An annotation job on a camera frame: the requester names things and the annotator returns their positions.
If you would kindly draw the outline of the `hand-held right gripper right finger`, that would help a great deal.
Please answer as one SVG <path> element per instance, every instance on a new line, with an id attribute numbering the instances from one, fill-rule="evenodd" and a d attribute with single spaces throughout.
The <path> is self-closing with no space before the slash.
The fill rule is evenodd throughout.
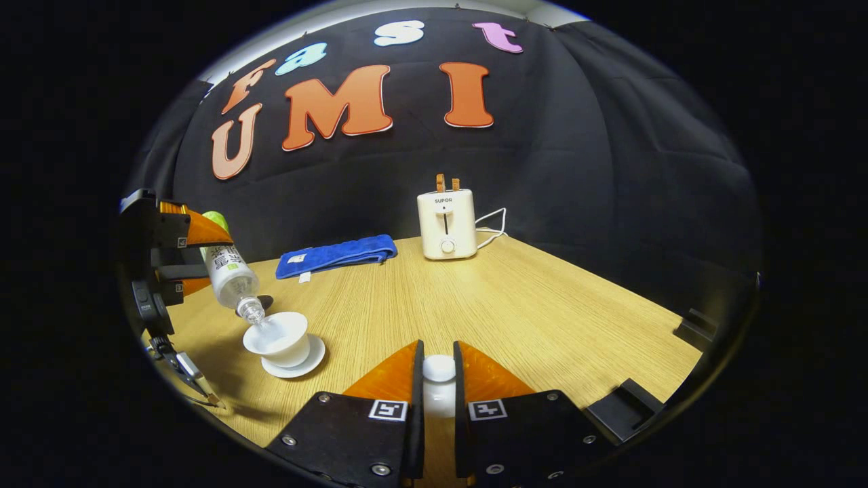
<path id="1" fill-rule="evenodd" d="M 536 391 L 454 343 L 456 475 L 469 487 L 576 487 L 614 443 L 561 390 Z"/>

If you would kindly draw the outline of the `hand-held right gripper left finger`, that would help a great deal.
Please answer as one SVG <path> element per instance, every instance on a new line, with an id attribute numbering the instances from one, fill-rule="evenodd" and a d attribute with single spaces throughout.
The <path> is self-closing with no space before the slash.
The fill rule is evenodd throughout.
<path id="1" fill-rule="evenodd" d="M 314 393 L 267 451 L 328 487 L 412 487 L 424 472 L 424 358 L 416 340 L 343 393 Z"/>

